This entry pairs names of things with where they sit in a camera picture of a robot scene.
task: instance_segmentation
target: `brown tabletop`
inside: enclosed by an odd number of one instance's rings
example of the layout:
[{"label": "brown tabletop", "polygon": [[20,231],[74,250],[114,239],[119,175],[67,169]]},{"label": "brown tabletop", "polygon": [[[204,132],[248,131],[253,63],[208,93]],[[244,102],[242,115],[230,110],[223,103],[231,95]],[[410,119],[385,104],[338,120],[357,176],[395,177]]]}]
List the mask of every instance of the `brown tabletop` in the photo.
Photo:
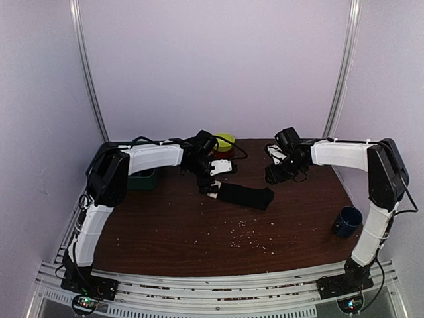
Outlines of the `brown tabletop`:
[{"label": "brown tabletop", "polygon": [[238,172],[218,180],[269,187],[275,199],[258,211],[201,195],[195,176],[161,168],[154,191],[129,191],[108,219],[94,268],[127,274],[224,276],[293,270],[348,258],[350,239],[331,232],[351,205],[331,167],[311,167],[306,181],[269,185],[264,153],[269,140],[239,140],[248,153]]}]

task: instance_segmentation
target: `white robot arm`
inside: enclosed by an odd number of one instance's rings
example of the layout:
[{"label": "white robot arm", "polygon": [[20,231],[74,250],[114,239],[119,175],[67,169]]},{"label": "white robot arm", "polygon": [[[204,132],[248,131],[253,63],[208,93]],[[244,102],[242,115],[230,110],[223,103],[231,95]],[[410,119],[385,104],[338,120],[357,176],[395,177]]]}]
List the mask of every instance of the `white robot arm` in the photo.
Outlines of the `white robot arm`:
[{"label": "white robot arm", "polygon": [[322,278],[317,283],[321,298],[357,292],[372,287],[369,269],[387,239],[393,216],[409,183],[409,176],[392,139],[380,142],[350,142],[300,139],[293,127],[276,135],[278,145],[267,145],[274,163],[266,168],[271,184],[306,174],[311,165],[332,165],[368,172],[370,212],[358,244],[345,265],[346,273]]},{"label": "white robot arm", "polygon": [[[113,299],[117,282],[92,276],[91,269],[106,220],[127,193],[127,177],[152,168],[180,166],[197,176],[201,193],[217,193],[219,188],[214,185],[213,176],[235,172],[237,166],[228,160],[214,160],[209,155],[216,143],[215,137],[200,131],[196,137],[187,140],[103,144],[87,171],[87,191],[80,202],[82,211],[64,257],[66,274],[62,288]],[[93,286],[94,293],[89,291]]]},{"label": "white robot arm", "polygon": [[[152,168],[179,166],[183,159],[184,150],[177,144],[166,143],[164,142],[162,145],[143,144],[132,148],[122,148],[121,146],[119,151],[129,157],[127,175]],[[228,160],[213,160],[210,161],[208,172],[210,176],[215,176],[223,172],[231,172],[233,169],[233,164]],[[107,218],[113,212],[113,207],[96,205],[93,198],[90,201],[85,219],[77,225],[78,236],[73,239],[68,248],[70,258],[79,267],[87,267],[93,264],[94,252],[101,231]]]}]

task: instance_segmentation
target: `green container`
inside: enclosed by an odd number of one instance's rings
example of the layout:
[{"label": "green container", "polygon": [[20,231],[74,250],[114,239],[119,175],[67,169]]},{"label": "green container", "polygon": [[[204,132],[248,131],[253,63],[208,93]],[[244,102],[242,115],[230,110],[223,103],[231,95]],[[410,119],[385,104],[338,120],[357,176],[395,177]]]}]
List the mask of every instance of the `green container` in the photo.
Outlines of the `green container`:
[{"label": "green container", "polygon": [[158,169],[136,172],[128,176],[128,190],[154,190],[158,184]]}]

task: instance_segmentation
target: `blue mug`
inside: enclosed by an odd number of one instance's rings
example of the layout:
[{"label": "blue mug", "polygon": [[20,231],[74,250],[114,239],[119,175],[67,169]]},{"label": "blue mug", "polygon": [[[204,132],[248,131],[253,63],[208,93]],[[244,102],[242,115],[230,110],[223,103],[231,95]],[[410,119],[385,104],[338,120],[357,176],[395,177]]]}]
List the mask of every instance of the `blue mug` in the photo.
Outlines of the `blue mug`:
[{"label": "blue mug", "polygon": [[333,231],[338,237],[347,239],[355,233],[361,223],[362,213],[357,208],[344,207],[337,215]]}]

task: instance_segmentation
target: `lavender wall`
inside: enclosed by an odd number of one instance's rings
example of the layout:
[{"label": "lavender wall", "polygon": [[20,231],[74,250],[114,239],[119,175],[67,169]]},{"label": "lavender wall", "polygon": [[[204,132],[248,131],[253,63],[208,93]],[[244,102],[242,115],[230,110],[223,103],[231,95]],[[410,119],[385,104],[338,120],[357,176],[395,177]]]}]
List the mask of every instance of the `lavender wall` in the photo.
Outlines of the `lavender wall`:
[{"label": "lavender wall", "polygon": [[113,140],[321,136],[350,1],[86,0],[81,15]]},{"label": "lavender wall", "polygon": [[0,43],[0,316],[15,318],[101,138],[67,1],[2,1]]},{"label": "lavender wall", "polygon": [[[411,193],[424,209],[424,2],[363,3],[358,48],[335,135],[349,139],[393,138],[411,175]],[[365,211],[365,173],[339,171],[354,204]],[[394,261],[414,317],[422,317],[423,223],[423,212],[399,216],[382,250]]]}]

